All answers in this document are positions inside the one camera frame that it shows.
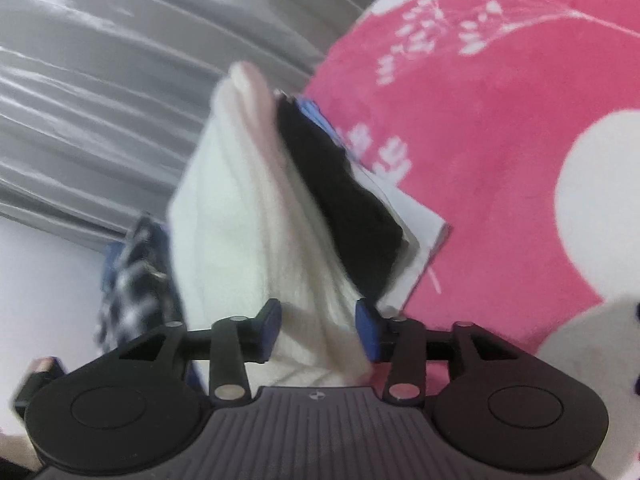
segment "pink bedspread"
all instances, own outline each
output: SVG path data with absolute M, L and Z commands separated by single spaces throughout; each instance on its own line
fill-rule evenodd
M 640 0 L 377 0 L 306 94 L 365 166 L 452 225 L 410 316 L 532 351 L 625 292 L 604 276 L 625 265 L 600 248 L 625 212 L 600 153 L 622 130 L 640 166 Z

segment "wall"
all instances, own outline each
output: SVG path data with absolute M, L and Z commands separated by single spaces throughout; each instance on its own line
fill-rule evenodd
M 0 428 L 24 432 L 9 402 L 29 362 L 73 370 L 97 355 L 100 253 L 0 218 Z

